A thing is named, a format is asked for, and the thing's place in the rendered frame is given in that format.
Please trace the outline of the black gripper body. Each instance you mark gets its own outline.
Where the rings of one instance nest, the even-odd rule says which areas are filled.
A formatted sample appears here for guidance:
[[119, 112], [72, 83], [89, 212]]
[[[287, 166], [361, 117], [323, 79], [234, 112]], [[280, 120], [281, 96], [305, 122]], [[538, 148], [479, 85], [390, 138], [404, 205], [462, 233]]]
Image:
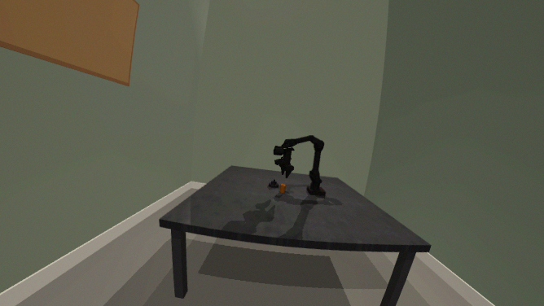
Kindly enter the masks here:
[[291, 156], [283, 156], [285, 159], [285, 164], [280, 164], [281, 166], [284, 166], [286, 170], [294, 170], [294, 167], [290, 164]]

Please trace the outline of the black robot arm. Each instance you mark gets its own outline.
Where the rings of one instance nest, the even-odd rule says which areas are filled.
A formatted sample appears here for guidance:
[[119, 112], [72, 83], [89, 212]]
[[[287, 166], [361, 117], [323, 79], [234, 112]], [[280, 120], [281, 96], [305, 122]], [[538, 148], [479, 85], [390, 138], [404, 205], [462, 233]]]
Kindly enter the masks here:
[[[323, 140], [319, 140], [313, 135], [309, 135], [302, 138], [286, 139], [282, 146], [275, 146], [274, 155], [291, 156], [292, 151], [294, 151], [292, 146], [295, 146], [298, 143], [308, 142], [308, 141], [311, 141], [314, 144], [313, 168], [309, 173], [309, 178], [311, 180], [310, 188], [311, 190], [320, 190], [319, 187], [320, 187], [320, 183], [322, 183], [322, 179], [320, 178], [318, 168], [319, 168], [321, 151], [324, 147]], [[291, 148], [288, 148], [288, 147], [291, 147]], [[284, 148], [287, 148], [287, 149], [284, 149]], [[276, 165], [285, 164], [285, 159], [281, 157], [281, 159], [275, 160], [274, 162]]]

